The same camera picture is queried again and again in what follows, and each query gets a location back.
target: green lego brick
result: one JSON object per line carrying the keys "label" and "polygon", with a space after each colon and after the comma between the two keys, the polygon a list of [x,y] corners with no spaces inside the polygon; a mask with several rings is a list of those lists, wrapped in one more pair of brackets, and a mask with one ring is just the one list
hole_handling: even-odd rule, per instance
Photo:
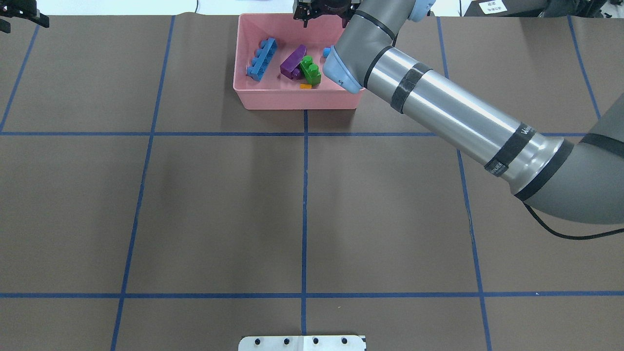
{"label": "green lego brick", "polygon": [[312,56],[303,56],[303,60],[301,60],[299,67],[301,68],[301,71],[303,71],[303,75],[308,83],[313,86],[321,83],[321,71],[318,69],[318,65],[314,64],[312,61]]}

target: pink bin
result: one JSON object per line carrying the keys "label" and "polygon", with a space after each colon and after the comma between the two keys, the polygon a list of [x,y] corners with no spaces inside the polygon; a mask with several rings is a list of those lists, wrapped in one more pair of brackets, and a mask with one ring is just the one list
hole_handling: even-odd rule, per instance
{"label": "pink bin", "polygon": [[[314,63],[323,68],[323,49],[338,41],[343,32],[338,16],[321,16],[303,27],[292,14],[242,14],[238,18],[236,62],[233,87],[248,110],[355,109],[362,92],[351,94],[323,75],[321,84],[301,89],[305,79],[291,81],[280,73],[280,65],[300,45],[308,48]],[[277,41],[278,49],[264,78],[256,82],[246,76],[247,66],[260,42],[268,37]]]}

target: black rubber ring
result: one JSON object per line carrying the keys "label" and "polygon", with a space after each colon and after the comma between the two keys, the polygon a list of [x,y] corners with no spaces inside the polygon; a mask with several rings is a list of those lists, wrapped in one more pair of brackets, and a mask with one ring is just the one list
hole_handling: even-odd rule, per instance
{"label": "black rubber ring", "polygon": [[521,123],[490,162],[486,163],[485,170],[500,177],[509,169],[509,164],[518,157],[534,135],[535,129]]}
{"label": "black rubber ring", "polygon": [[368,71],[366,71],[366,75],[364,76],[364,87],[368,87],[368,78],[371,76],[371,73],[373,72],[373,68],[375,68],[375,65],[377,64],[377,62],[379,61],[381,56],[384,56],[386,51],[388,51],[390,49],[392,49],[392,46],[384,47],[383,50],[381,50],[379,52],[379,54],[377,54],[377,56],[375,56],[375,59],[371,62],[371,65],[368,66]]}
{"label": "black rubber ring", "polygon": [[403,79],[401,79],[401,82],[394,90],[390,106],[400,113],[403,113],[403,105],[405,105],[409,94],[414,90],[416,83],[418,83],[422,76],[430,70],[431,68],[422,62],[417,62],[413,65],[412,68],[405,73],[405,76],[403,76]]}
{"label": "black rubber ring", "polygon": [[533,178],[533,180],[520,190],[515,196],[520,201],[525,201],[535,195],[544,184],[546,184],[550,178],[561,168],[561,165],[568,159],[568,156],[572,152],[574,144],[567,140],[563,140],[563,144],[559,147],[559,150],[555,152],[546,166]]}
{"label": "black rubber ring", "polygon": [[581,142],[597,146],[624,159],[624,142],[621,142],[618,139],[604,136],[602,134],[589,133],[585,135]]}
{"label": "black rubber ring", "polygon": [[355,14],[367,19],[368,21],[371,21],[375,26],[379,27],[382,31],[386,32],[386,34],[390,37],[390,39],[394,40],[396,38],[396,34],[393,33],[390,28],[388,28],[385,24],[383,24],[382,22],[380,22],[378,19],[376,19],[375,17],[372,17],[371,15],[369,15],[368,13],[362,11],[362,10],[357,10],[355,11]]}

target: purple building block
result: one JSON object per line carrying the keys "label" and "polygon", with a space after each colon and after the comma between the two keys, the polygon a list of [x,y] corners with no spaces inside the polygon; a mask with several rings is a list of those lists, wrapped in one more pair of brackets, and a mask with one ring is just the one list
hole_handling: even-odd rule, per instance
{"label": "purple building block", "polygon": [[299,69],[299,64],[301,60],[303,60],[303,56],[306,56],[307,50],[305,45],[299,45],[299,47],[288,56],[284,63],[280,65],[281,73],[292,80],[303,78],[303,73],[301,69]]}

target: blue lego brick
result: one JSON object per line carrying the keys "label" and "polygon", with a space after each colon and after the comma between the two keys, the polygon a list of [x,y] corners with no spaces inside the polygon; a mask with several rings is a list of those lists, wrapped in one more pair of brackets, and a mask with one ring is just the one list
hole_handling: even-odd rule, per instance
{"label": "blue lego brick", "polygon": [[270,37],[267,40],[263,40],[260,43],[260,48],[256,50],[256,57],[251,59],[251,66],[247,67],[247,76],[250,76],[256,82],[260,82],[273,55],[275,55],[275,51],[277,51],[275,38]]}

